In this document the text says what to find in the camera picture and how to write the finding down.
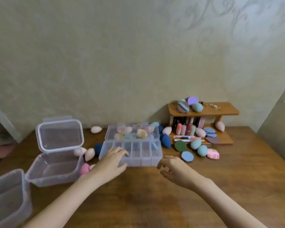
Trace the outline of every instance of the wooden stand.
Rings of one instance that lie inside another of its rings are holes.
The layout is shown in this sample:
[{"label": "wooden stand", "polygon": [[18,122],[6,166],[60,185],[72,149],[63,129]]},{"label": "wooden stand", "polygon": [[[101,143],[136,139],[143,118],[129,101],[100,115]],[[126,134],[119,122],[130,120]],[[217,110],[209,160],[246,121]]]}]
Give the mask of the wooden stand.
[{"label": "wooden stand", "polygon": [[[218,109],[213,108],[210,104],[214,104],[218,106]],[[207,116],[216,116],[215,122],[221,121],[223,116],[227,115],[239,115],[239,111],[229,102],[206,102],[204,103],[203,111],[197,113],[192,110],[190,107],[190,111],[187,113],[181,113],[177,110],[177,103],[170,103],[168,104],[169,112],[170,112],[170,126],[173,124],[174,117],[207,117]],[[233,144],[232,139],[227,134],[226,131],[220,132],[215,128],[215,123],[213,124],[205,124],[204,127],[210,126],[212,127],[217,134],[217,137],[220,139],[220,145],[227,145]],[[171,144],[174,144],[174,138],[170,137]],[[205,141],[202,142],[203,145],[209,145],[210,143],[204,139]]]}]

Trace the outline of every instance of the hand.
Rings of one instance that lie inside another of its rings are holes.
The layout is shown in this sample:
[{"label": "hand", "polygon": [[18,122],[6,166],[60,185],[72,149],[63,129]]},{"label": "hand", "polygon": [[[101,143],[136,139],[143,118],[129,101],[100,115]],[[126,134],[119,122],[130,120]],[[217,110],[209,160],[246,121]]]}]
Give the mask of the hand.
[{"label": "hand", "polygon": [[157,168],[169,168],[169,171],[161,170],[160,173],[169,181],[178,186],[196,191],[202,184],[211,181],[193,170],[184,161],[174,156],[164,156]]},{"label": "hand", "polygon": [[99,181],[100,185],[103,185],[118,175],[120,175],[122,172],[125,171],[127,168],[127,163],[123,164],[121,167],[118,167],[118,164],[122,158],[122,156],[129,156],[129,153],[121,148],[117,147],[115,149],[110,149],[102,158],[101,160],[96,163],[95,166],[91,166],[92,169],[88,174],[83,175],[81,178],[89,179],[96,177]]}]

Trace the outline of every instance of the left hand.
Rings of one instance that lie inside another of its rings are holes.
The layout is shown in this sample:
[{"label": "left hand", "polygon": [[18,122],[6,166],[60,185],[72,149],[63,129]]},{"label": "left hand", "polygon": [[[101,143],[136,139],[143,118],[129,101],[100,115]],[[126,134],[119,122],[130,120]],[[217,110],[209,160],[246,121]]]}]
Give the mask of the left hand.
[{"label": "left hand", "polygon": [[129,156],[129,153],[121,147],[110,149],[101,158],[101,160],[96,163],[96,165],[90,170],[90,172],[88,174],[85,174],[81,178],[84,178],[89,181],[89,179],[94,179],[96,177],[100,185],[111,181],[112,179],[120,175],[122,172],[124,172],[127,168],[127,163],[123,164],[121,167],[118,167],[118,164],[124,155]]}]

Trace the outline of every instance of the wooden shelf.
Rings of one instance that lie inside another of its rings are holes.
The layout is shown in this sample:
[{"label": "wooden shelf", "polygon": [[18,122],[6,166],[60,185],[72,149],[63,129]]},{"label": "wooden shelf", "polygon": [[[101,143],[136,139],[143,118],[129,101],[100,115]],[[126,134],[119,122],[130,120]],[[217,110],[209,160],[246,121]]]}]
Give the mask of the wooden shelf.
[{"label": "wooden shelf", "polygon": [[[230,138],[230,136],[227,134],[226,131],[221,132],[221,131],[216,130],[213,124],[205,124],[204,125],[204,127],[207,127],[207,126],[212,127],[216,131],[217,138],[220,139],[220,143],[218,145],[232,145],[233,144],[232,139]],[[170,137],[170,139],[171,139],[171,144],[174,144],[175,138]],[[210,145],[211,144],[205,138],[202,138],[202,140],[205,140],[204,142],[201,143],[202,145]]]},{"label": "wooden shelf", "polygon": [[[220,109],[215,109],[210,104],[217,105]],[[205,117],[205,116],[219,116],[219,115],[239,115],[239,111],[229,102],[205,102],[202,112],[197,113],[192,110],[187,113],[181,113],[177,110],[177,102],[168,104],[169,112],[174,117]]]}]

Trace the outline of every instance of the forearm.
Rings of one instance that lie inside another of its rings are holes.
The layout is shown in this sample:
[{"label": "forearm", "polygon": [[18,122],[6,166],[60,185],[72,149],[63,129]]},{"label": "forearm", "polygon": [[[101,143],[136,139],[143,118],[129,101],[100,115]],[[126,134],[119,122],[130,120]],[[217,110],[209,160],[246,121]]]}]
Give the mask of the forearm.
[{"label": "forearm", "polygon": [[228,228],[266,228],[211,180],[201,184],[194,191],[209,204]]},{"label": "forearm", "polygon": [[87,184],[84,177],[81,177],[68,188],[54,202],[27,223],[24,228],[64,227],[81,203],[100,186],[96,176],[92,184]]}]

